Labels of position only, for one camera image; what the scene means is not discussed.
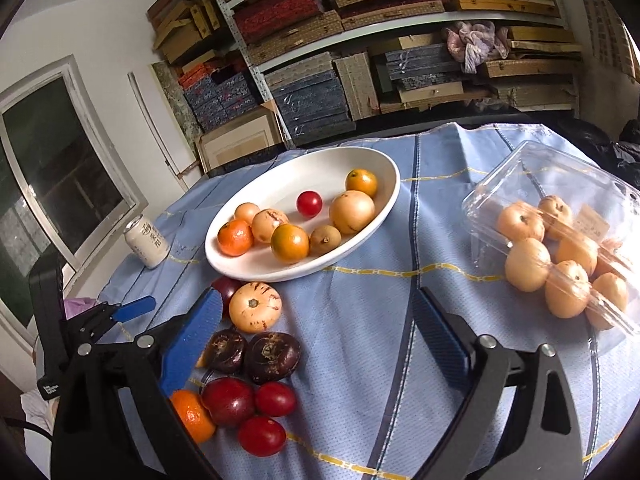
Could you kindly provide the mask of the large pale round fruit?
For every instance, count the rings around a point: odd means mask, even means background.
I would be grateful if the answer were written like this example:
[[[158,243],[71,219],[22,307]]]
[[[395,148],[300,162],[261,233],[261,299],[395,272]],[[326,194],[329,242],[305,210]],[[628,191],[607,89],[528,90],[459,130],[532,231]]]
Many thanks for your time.
[[[356,234],[375,217],[375,204],[366,193],[345,191],[332,202],[329,217],[342,234]]]

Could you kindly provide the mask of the orange mandarin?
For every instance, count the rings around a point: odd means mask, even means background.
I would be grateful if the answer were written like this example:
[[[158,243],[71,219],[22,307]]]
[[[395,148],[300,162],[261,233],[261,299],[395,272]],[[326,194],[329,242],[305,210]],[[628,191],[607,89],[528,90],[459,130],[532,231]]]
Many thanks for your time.
[[[216,426],[196,392],[176,390],[170,396],[170,402],[196,444],[202,444],[213,437]]]
[[[226,256],[239,257],[244,255],[254,245],[254,236],[250,225],[242,219],[226,222],[217,233],[217,245]]]

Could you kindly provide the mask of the pale striped fruit in plate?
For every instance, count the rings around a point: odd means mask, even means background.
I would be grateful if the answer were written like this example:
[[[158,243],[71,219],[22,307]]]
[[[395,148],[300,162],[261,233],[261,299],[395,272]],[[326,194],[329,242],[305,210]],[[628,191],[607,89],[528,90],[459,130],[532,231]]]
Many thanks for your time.
[[[288,216],[283,211],[273,208],[259,211],[250,225],[254,240],[260,244],[269,244],[273,232],[285,223],[288,223]]]

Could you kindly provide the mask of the orange mandarin in plate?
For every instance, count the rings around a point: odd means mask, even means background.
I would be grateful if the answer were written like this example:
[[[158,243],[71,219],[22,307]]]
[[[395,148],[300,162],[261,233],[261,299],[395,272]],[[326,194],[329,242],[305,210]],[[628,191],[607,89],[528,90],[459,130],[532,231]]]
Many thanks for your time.
[[[226,222],[217,233],[217,245],[226,256],[239,257],[244,255],[254,245],[254,236],[250,225],[242,219]]]

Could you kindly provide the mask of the pink crumpled plastic bag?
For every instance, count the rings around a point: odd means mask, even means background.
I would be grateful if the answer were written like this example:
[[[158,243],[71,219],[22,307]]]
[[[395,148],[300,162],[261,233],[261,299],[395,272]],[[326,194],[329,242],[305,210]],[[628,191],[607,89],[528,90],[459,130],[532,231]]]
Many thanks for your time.
[[[508,33],[507,27],[496,27],[491,21],[460,21],[442,30],[449,54],[469,75],[487,61],[509,56]]]

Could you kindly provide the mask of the dark red plum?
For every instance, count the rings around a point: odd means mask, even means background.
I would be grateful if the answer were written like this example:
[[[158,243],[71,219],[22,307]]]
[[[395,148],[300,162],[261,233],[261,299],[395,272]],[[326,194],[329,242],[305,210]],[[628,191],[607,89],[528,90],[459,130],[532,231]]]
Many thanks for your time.
[[[201,392],[201,401],[216,426],[240,426],[255,414],[253,387],[233,377],[208,382]]]

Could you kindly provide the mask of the window with white frame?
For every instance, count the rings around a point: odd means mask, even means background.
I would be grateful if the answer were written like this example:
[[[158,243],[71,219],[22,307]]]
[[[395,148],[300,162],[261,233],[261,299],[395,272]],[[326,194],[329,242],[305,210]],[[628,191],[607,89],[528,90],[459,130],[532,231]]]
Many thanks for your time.
[[[69,55],[1,93],[1,309],[32,329],[28,274],[50,250],[64,280],[96,260],[148,202],[134,184]]]

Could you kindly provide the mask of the red cherry tomato in plate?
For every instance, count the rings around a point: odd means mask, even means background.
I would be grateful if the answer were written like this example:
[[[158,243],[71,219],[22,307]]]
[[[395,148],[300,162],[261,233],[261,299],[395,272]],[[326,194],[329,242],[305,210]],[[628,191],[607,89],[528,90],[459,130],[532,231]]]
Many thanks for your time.
[[[314,218],[322,211],[322,197],[319,193],[311,190],[301,192],[296,200],[296,208],[304,218]]]

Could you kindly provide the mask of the white beverage can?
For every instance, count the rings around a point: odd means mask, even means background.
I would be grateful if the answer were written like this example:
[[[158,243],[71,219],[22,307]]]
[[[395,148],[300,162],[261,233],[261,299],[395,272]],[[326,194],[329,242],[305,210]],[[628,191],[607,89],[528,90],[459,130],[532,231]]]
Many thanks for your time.
[[[148,269],[155,269],[169,254],[168,241],[144,214],[127,223],[124,237],[129,248]]]

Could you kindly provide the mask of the dark purple plum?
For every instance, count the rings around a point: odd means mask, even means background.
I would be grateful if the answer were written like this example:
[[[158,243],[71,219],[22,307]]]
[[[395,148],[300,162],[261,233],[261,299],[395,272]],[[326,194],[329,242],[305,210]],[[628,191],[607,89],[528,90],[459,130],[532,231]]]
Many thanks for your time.
[[[221,275],[212,281],[210,286],[220,293],[222,299],[222,317],[229,317],[229,304],[235,292],[244,285],[243,282]]]

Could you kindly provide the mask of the red cherry tomato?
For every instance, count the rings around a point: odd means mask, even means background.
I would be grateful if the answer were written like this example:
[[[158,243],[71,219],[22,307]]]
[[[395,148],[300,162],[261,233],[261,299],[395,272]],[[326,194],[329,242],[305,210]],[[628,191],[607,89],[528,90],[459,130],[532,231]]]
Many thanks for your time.
[[[301,192],[296,200],[296,208],[304,218],[314,218],[322,211],[322,197],[319,193],[311,190]]]
[[[294,390],[283,382],[266,382],[255,393],[255,405],[260,414],[279,418],[296,411]]]
[[[253,416],[242,423],[238,440],[243,450],[257,457],[278,454],[286,443],[285,429],[267,416]]]

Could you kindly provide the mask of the dark brown mangosteen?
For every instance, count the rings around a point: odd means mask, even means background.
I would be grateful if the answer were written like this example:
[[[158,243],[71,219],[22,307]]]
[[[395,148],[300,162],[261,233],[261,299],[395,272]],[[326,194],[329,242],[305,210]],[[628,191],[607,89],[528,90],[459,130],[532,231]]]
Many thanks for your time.
[[[214,333],[196,361],[196,368],[234,374],[243,366],[246,339],[235,330]]]
[[[263,332],[247,345],[244,353],[245,375],[255,385],[278,382],[290,377],[302,357],[302,345],[290,334]]]

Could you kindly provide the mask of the framed picture leaning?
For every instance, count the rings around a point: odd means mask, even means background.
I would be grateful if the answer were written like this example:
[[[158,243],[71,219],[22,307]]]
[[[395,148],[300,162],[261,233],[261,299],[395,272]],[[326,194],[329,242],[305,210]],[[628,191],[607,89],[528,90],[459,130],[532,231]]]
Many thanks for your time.
[[[203,171],[209,172],[280,142],[276,116],[268,108],[258,106],[200,136],[196,148]]]

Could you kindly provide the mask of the white metal shelf unit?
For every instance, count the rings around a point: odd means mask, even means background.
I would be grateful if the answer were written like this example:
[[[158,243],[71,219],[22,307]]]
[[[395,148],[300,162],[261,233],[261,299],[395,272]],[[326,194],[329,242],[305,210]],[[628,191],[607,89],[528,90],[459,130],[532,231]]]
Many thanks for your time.
[[[277,68],[288,66],[293,62],[297,62],[309,55],[316,54],[321,51],[331,51],[337,47],[357,47],[360,44],[370,44],[378,40],[386,40],[395,32],[401,35],[409,35],[412,32],[425,32],[432,25],[448,25],[457,21],[492,21],[505,22],[506,24],[522,22],[533,25],[546,25],[554,27],[562,27],[567,29],[568,23],[563,15],[547,16],[541,14],[531,14],[516,11],[456,11],[456,12],[440,12],[431,14],[414,14],[394,15],[386,21],[370,23],[352,29],[343,29],[335,35],[326,36],[316,41],[301,44],[298,47],[289,50],[271,60],[254,63],[250,57],[247,43],[238,29],[238,25],[234,19],[233,10],[243,0],[215,0],[217,6],[221,10],[222,18],[229,27],[235,45],[238,47],[245,61],[250,76],[254,84],[256,84],[259,95],[269,105],[276,101],[273,99],[272,92],[265,80],[265,74],[270,73]]]

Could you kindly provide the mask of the small pale fruit left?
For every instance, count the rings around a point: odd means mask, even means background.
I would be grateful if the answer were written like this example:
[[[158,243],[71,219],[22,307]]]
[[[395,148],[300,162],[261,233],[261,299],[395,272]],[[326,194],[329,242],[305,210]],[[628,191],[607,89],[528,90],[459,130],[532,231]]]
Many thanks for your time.
[[[260,207],[254,203],[242,203],[235,208],[233,218],[235,218],[235,220],[242,220],[247,224],[252,224],[259,211]]]

